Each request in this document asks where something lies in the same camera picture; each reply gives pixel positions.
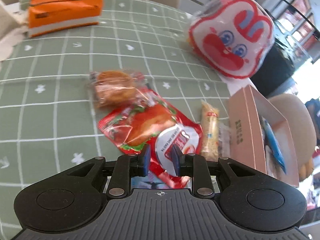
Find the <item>packaged cookie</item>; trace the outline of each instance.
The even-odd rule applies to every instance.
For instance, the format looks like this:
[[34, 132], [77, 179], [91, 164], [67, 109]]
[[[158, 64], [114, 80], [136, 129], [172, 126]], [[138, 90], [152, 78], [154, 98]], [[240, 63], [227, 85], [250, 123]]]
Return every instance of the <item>packaged cookie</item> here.
[[205, 101], [201, 103], [203, 140], [200, 154], [207, 161], [216, 162], [219, 158], [219, 110]]
[[97, 107], [132, 104], [147, 100], [144, 75], [130, 71], [92, 72], [90, 82]]

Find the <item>orange tissue box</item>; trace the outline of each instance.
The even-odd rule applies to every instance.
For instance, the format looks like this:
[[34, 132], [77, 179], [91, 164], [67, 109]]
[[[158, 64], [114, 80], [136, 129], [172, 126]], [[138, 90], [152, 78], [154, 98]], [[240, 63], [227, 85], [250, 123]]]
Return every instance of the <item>orange tissue box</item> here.
[[29, 36], [99, 22], [103, 0], [31, 0]]

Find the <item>cartoon mouth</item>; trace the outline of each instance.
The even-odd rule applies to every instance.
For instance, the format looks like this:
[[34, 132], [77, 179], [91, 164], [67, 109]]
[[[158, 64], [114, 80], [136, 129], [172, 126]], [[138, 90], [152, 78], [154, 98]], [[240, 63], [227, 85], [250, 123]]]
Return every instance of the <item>cartoon mouth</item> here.
[[218, 67], [236, 71], [240, 70], [244, 65], [244, 60], [238, 55], [229, 52], [219, 36], [213, 33], [204, 38], [203, 48]]

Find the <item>metal screw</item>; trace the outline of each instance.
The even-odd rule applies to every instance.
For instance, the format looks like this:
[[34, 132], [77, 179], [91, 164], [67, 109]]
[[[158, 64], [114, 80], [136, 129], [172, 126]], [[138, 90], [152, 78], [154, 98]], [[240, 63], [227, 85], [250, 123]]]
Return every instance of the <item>metal screw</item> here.
[[119, 187], [114, 187], [111, 190], [109, 190], [109, 194], [113, 196], [121, 196], [124, 193], [124, 190]]
[[202, 196], [209, 196], [213, 193], [212, 189], [209, 189], [207, 187], [201, 187], [197, 190], [197, 192]]

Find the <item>circular pad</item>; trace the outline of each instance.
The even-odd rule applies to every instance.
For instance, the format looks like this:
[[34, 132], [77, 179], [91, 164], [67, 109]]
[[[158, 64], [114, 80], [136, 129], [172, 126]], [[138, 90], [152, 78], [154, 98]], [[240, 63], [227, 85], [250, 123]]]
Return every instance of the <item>circular pad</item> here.
[[261, 210], [274, 210], [281, 207], [284, 203], [283, 196], [271, 189], [256, 189], [250, 191], [247, 195], [247, 201], [250, 205]]
[[41, 193], [37, 198], [39, 206], [48, 210], [59, 210], [70, 206], [75, 195], [64, 189], [51, 189]]

